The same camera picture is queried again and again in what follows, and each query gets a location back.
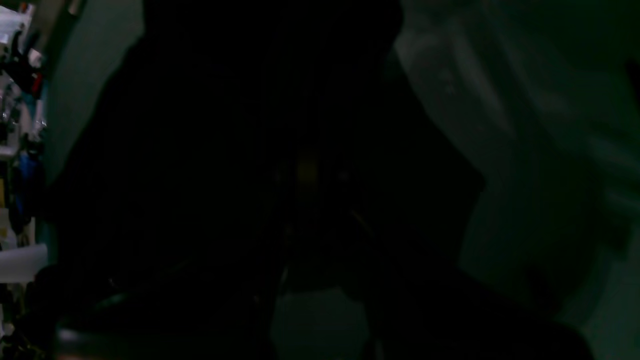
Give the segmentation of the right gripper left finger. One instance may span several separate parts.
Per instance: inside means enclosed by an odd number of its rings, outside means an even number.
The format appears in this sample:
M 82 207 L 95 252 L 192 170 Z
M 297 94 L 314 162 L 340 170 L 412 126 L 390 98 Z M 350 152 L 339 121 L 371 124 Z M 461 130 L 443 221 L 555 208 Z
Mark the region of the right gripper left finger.
M 305 216 L 304 167 L 142 168 L 105 167 L 78 191 L 53 357 L 260 359 Z

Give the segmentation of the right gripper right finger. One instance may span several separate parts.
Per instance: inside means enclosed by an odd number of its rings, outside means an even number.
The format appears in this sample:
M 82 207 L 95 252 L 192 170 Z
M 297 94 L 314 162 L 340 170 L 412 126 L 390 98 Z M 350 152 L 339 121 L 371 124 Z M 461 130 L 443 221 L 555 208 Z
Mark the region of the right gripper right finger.
M 338 223 L 337 283 L 365 309 L 366 358 L 384 360 L 592 360 L 578 331 L 508 300 L 435 247 L 458 240 L 483 188 L 477 171 L 431 176 L 426 233 L 410 208 L 392 208 L 349 173 L 322 183 L 323 210 Z

